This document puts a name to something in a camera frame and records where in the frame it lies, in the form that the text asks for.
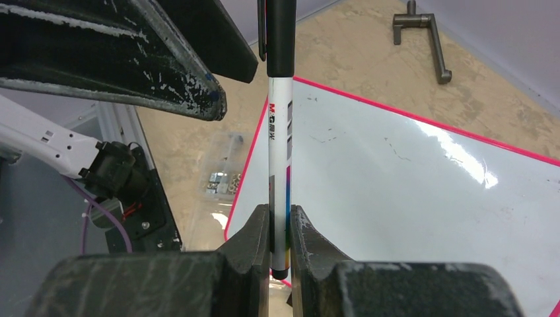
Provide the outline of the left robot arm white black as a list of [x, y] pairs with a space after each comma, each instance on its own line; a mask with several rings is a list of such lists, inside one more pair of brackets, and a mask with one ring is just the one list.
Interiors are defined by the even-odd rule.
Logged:
[[[1, 87], [142, 106], [212, 122], [218, 81], [249, 83], [257, 59], [220, 1], [2, 1]], [[1, 148], [102, 197], [141, 195], [131, 151], [1, 98]]]

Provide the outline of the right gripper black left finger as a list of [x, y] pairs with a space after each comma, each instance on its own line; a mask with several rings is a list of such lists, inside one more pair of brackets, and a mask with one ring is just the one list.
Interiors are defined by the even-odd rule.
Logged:
[[267, 316], [269, 210], [258, 205], [203, 252], [79, 256], [59, 262], [27, 316]]

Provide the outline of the white black marker pen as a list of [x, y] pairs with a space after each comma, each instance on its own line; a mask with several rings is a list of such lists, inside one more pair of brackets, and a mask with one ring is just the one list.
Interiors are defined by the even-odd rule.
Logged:
[[284, 280], [290, 272], [291, 172], [293, 151], [293, 81], [297, 3], [258, 1], [258, 50], [268, 77], [268, 208], [271, 274]]

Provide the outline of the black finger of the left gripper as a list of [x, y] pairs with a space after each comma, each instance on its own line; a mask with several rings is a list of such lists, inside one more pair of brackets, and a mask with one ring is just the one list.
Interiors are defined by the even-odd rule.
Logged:
[[220, 1], [159, 1], [172, 22], [213, 74], [251, 83], [258, 61]]
[[225, 92], [157, 1], [2, 1], [1, 86], [199, 120]]

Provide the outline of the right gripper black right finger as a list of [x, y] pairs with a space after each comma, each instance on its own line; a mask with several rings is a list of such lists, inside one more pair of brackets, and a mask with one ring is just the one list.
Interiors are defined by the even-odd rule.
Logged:
[[522, 316], [492, 267], [453, 262], [360, 262], [291, 211], [295, 316]]

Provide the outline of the pink framed whiteboard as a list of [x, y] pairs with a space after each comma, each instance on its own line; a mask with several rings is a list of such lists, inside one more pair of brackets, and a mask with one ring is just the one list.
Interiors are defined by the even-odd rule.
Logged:
[[477, 262], [559, 315], [559, 161], [302, 78], [291, 201], [356, 260]]

